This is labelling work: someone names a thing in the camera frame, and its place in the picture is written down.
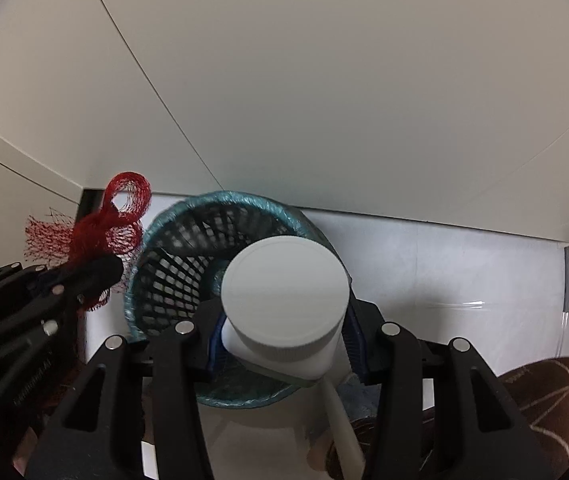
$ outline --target red mesh bag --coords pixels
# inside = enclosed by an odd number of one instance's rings
[[[113,200],[121,192],[127,194],[126,204],[118,209]],[[51,211],[50,220],[40,221],[30,216],[26,226],[27,260],[44,260],[51,266],[81,265],[103,254],[122,258],[125,272],[117,288],[126,282],[131,262],[142,241],[140,219],[149,208],[151,186],[139,173],[119,173],[104,190],[100,210],[90,213],[74,224],[72,218]],[[86,310],[106,303],[109,290],[95,302],[87,302]]]

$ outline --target bolt head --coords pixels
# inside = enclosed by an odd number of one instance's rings
[[[58,332],[58,323],[55,319],[50,319],[49,321],[44,322],[42,329],[44,330],[44,333],[50,337]]]
[[[179,334],[188,334],[192,332],[195,327],[192,321],[181,321],[180,323],[176,323],[176,332]]]
[[[453,340],[453,348],[458,352],[468,352],[471,349],[471,343],[462,337],[458,337]]]
[[[392,322],[385,323],[382,325],[382,333],[391,336],[397,335],[400,333],[400,326]]]
[[[106,346],[109,350],[115,350],[116,348],[120,348],[122,344],[122,337],[119,335],[112,335],[108,337],[106,341],[104,341],[104,346]]]

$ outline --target white container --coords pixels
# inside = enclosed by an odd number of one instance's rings
[[[222,343],[248,367],[313,383],[331,367],[349,301],[340,260],[306,238],[265,238],[244,249],[222,280]]]

